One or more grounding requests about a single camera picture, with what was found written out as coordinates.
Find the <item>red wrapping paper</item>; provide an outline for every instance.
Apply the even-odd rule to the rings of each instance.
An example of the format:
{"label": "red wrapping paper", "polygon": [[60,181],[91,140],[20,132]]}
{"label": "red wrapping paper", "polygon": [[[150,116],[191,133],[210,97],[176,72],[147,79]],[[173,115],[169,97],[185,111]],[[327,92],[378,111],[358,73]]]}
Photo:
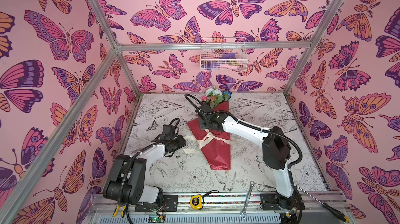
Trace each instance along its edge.
{"label": "red wrapping paper", "polygon": [[[214,111],[229,111],[229,102],[223,102],[218,105]],[[187,123],[194,137],[197,140],[202,140],[206,135],[206,131],[200,130],[198,119],[194,119]],[[230,140],[230,134],[222,132],[214,134],[214,136]],[[206,146],[202,147],[201,151],[206,157],[208,164],[213,170],[229,170],[230,169],[230,145],[222,140],[213,139]]]}

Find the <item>cream ribbon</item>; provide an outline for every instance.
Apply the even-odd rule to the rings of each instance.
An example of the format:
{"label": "cream ribbon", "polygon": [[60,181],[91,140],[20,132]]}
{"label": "cream ribbon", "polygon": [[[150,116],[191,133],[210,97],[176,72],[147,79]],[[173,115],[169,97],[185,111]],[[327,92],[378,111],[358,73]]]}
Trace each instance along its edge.
{"label": "cream ribbon", "polygon": [[208,131],[208,129],[205,129],[204,131],[206,131],[207,134],[202,140],[197,140],[194,136],[190,136],[190,135],[183,137],[186,141],[196,141],[199,144],[199,146],[196,149],[183,149],[183,151],[186,154],[193,154],[193,153],[199,151],[202,147],[209,144],[213,139],[221,140],[229,145],[231,145],[233,143],[233,141],[231,141],[231,140],[227,140],[227,139],[223,139],[223,138],[214,136],[210,131]]}

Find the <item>screwdriver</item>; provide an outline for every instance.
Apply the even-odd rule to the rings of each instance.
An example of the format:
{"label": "screwdriver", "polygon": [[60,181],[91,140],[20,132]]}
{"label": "screwdriver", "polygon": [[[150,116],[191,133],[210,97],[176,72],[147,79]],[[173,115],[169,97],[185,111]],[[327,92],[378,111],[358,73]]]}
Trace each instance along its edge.
{"label": "screwdriver", "polygon": [[[318,201],[317,198],[315,198],[314,196],[310,195],[308,192],[306,192],[304,189],[298,187],[296,185],[296,187],[298,189],[300,189],[301,191],[303,191],[304,193],[308,194],[310,197],[312,197],[314,200]],[[326,209],[328,209],[329,212],[331,212],[336,218],[338,218],[339,220],[342,220],[344,222],[349,222],[349,218],[347,216],[345,216],[341,211],[334,209],[333,207],[329,206],[326,202],[320,202],[319,203],[322,204],[322,206]]]}

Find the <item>black screwdriver handle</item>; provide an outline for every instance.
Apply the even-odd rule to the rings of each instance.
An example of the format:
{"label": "black screwdriver handle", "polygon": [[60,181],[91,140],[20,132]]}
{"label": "black screwdriver handle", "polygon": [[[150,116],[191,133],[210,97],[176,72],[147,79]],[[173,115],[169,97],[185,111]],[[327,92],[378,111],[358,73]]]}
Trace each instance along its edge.
{"label": "black screwdriver handle", "polygon": [[349,222],[348,218],[341,211],[334,209],[333,207],[329,206],[326,202],[324,202],[322,205],[324,208],[328,209],[329,212],[331,212],[339,220],[342,220],[344,222]]}

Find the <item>bouquet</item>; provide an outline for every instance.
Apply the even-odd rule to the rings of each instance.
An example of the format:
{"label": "bouquet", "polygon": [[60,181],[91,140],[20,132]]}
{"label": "bouquet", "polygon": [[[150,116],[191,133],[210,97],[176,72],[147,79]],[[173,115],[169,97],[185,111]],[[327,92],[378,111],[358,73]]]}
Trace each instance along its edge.
{"label": "bouquet", "polygon": [[210,108],[215,109],[220,103],[229,101],[232,92],[225,90],[224,92],[217,90],[215,86],[206,91],[206,95],[202,100],[207,102]]}

